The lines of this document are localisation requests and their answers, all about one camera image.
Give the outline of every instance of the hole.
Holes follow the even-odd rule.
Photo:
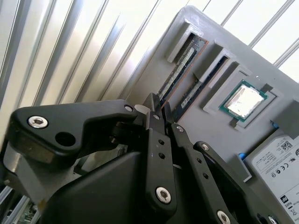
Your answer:
[[[68,132],[59,132],[55,136],[55,140],[59,145],[66,147],[73,146],[76,142],[75,137]]]
[[[261,224],[267,224],[268,223],[267,219],[265,217],[261,216],[260,214],[257,214],[256,216],[257,216],[257,218],[258,218],[258,220],[260,221]]]
[[[161,140],[161,139],[159,139],[159,141],[158,141],[161,145],[164,145],[164,142]]]
[[[162,160],[165,159],[165,155],[163,153],[159,153],[159,156]]]
[[[225,215],[221,215],[221,218],[222,218],[222,220],[223,220],[224,222],[226,222],[226,221],[227,221],[227,219],[226,219]]]
[[[163,198],[167,198],[167,193],[165,192],[165,191],[161,191],[161,196],[163,197]]]
[[[130,111],[130,112],[133,111],[133,108],[132,108],[131,106],[129,106],[129,105],[125,105],[125,109],[126,109],[127,111]]]
[[[209,176],[208,176],[208,174],[206,174],[206,173],[203,173],[203,176],[204,176],[204,178],[206,178],[206,179],[209,179]]]
[[[156,118],[157,120],[160,120],[160,116],[159,115],[154,114],[153,117]]]
[[[43,120],[42,119],[34,119],[34,123],[41,125],[43,123]]]

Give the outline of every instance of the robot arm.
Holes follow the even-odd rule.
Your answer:
[[[78,158],[118,144],[128,146],[124,155],[74,173]],[[208,143],[189,141],[155,94],[135,107],[112,100],[18,109],[1,165],[4,182],[38,205],[41,224],[280,223]]]

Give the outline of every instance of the screw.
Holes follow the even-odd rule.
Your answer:
[[[125,109],[129,112],[132,112],[133,111],[133,108],[129,105],[125,105]]]
[[[180,131],[180,132],[184,132],[183,128],[181,126],[177,126],[177,129]]]
[[[273,217],[269,216],[268,218],[272,224],[278,224]]]
[[[156,114],[154,114],[153,117],[156,118],[157,120],[160,120],[160,117]]]
[[[206,150],[206,151],[209,151],[209,150],[210,150],[209,147],[208,147],[206,144],[202,144],[201,147],[203,147],[204,150]]]
[[[41,116],[32,116],[28,119],[28,124],[34,128],[45,128],[48,126],[48,121]]]
[[[171,196],[168,190],[163,187],[158,187],[156,189],[156,196],[160,202],[164,204],[169,204],[171,201]]]
[[[223,211],[219,210],[217,216],[222,224],[230,224],[229,217]]]

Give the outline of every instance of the bolt head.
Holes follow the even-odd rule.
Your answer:
[[[171,201],[171,195],[169,191],[163,187],[158,187],[156,189],[156,196],[158,200],[164,204],[169,204]]]
[[[41,116],[32,116],[28,119],[28,124],[33,128],[45,128],[48,126],[48,121]]]
[[[183,129],[181,126],[177,126],[177,129],[178,129],[180,132],[184,132],[184,129]]]
[[[201,147],[202,147],[204,150],[206,150],[206,151],[209,151],[209,150],[210,150],[209,147],[208,147],[206,144],[202,144]]]
[[[217,216],[222,224],[230,224],[229,217],[223,211],[219,210]]]

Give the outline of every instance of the barcode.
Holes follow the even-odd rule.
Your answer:
[[[293,145],[290,142],[286,141],[283,145],[281,145],[281,147],[283,150],[287,151],[290,148],[293,148]]]

